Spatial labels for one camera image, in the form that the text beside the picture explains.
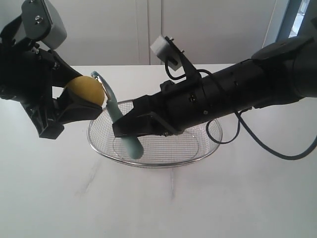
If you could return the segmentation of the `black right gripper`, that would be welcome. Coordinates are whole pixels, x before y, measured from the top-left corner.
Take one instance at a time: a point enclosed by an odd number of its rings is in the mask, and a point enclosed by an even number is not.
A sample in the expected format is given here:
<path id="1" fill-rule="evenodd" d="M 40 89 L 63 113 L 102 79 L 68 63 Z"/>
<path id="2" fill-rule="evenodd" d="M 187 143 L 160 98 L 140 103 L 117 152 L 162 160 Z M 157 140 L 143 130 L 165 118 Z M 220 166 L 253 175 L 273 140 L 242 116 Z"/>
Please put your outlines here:
<path id="1" fill-rule="evenodd" d="M 202 80 L 168 80 L 159 92 L 135 99 L 133 110 L 114 122 L 112 129 L 116 137 L 180 135 L 207 121 L 209 114 Z"/>

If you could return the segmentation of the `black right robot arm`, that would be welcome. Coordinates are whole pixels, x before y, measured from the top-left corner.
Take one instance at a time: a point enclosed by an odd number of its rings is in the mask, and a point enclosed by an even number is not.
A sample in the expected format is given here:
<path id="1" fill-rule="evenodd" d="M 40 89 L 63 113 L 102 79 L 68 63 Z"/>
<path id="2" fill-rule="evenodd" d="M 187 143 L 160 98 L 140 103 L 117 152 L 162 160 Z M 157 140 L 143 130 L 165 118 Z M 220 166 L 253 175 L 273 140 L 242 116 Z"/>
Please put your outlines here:
<path id="1" fill-rule="evenodd" d="M 116 137 L 179 135 L 235 111 L 297 102 L 317 95 L 317 43 L 293 37 L 276 42 L 209 76 L 198 73 L 133 100 L 113 123 Z"/>

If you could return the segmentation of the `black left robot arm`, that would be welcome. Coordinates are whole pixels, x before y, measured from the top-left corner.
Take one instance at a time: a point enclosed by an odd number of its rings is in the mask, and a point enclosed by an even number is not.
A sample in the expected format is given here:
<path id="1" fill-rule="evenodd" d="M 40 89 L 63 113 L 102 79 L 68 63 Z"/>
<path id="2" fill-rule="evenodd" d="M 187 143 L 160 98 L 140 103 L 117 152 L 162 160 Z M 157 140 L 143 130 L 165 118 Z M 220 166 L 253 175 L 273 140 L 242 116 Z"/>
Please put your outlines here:
<path id="1" fill-rule="evenodd" d="M 0 33 L 0 97 L 22 105 L 40 138 L 56 139 L 65 124 L 96 119 L 102 105 L 66 87 L 81 74 L 53 49 L 39 47 L 53 23 L 45 13 L 44 26 L 31 26 L 32 16 L 22 13 Z"/>

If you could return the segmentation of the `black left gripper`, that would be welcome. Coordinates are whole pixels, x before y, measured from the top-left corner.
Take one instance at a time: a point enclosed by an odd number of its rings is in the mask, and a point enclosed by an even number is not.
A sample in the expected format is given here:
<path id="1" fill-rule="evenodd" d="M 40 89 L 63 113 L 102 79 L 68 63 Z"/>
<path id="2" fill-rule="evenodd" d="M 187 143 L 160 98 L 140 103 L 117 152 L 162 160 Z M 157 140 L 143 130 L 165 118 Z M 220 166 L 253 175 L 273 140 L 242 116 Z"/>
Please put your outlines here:
<path id="1" fill-rule="evenodd" d="M 64 125 L 96 119 L 102 107 L 69 89 L 53 98 L 53 87 L 65 87 L 82 76 L 55 51 L 0 49 L 0 97 L 21 104 L 40 138 L 57 138 Z"/>

